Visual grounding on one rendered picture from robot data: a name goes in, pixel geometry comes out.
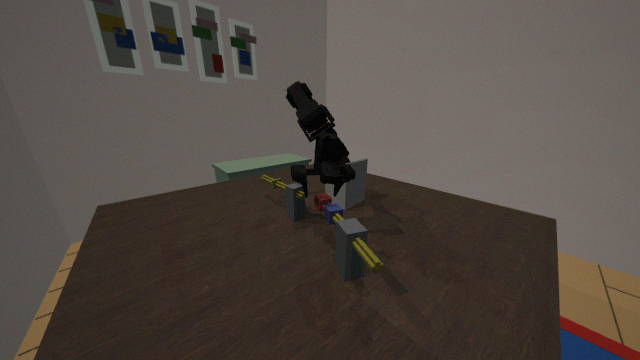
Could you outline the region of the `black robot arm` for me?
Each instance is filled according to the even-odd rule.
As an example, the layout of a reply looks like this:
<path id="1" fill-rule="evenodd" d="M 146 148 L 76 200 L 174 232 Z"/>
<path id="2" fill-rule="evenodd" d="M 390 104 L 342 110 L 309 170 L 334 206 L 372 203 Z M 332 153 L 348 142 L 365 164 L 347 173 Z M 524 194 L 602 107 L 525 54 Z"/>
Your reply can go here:
<path id="1" fill-rule="evenodd" d="M 320 182 L 336 185 L 338 180 L 345 180 L 347 167 L 339 164 L 349 163 L 350 154 L 343 142 L 333 129 L 334 118 L 323 104 L 313 99 L 306 83 L 294 82 L 287 89 L 286 98 L 293 108 L 296 108 L 297 120 L 309 142 L 316 140 L 315 149 L 321 152 L 326 160 L 320 160 L 317 169 L 320 170 Z M 328 119 L 331 123 L 328 122 Z M 316 130 L 316 131 L 315 131 Z M 313 132 L 314 131 L 314 132 Z M 310 136 L 308 135 L 308 133 Z M 312 133 L 313 132 L 313 133 Z M 317 170 L 317 171 L 318 171 Z"/>

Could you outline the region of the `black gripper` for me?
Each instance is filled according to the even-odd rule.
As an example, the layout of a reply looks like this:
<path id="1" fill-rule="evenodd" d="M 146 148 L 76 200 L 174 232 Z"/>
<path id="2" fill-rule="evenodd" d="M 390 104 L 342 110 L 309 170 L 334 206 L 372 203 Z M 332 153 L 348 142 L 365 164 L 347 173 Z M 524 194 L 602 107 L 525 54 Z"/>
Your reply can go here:
<path id="1" fill-rule="evenodd" d="M 314 169 L 306 169 L 304 165 L 292 165 L 291 166 L 291 176 L 293 181 L 297 181 L 297 183 L 301 183 L 305 196 L 307 198 L 307 175 L 320 175 L 320 170 L 317 169 L 318 163 L 320 160 L 325 160 L 321 152 L 315 149 L 315 158 L 314 158 Z M 325 160 L 326 161 L 326 160 Z M 342 185 L 350 180 L 355 179 L 355 170 L 349 164 L 339 164 L 338 166 L 347 167 L 347 176 L 345 180 L 338 180 L 337 184 L 334 185 L 334 197 L 336 197 Z M 318 170 L 318 171 L 317 171 Z"/>

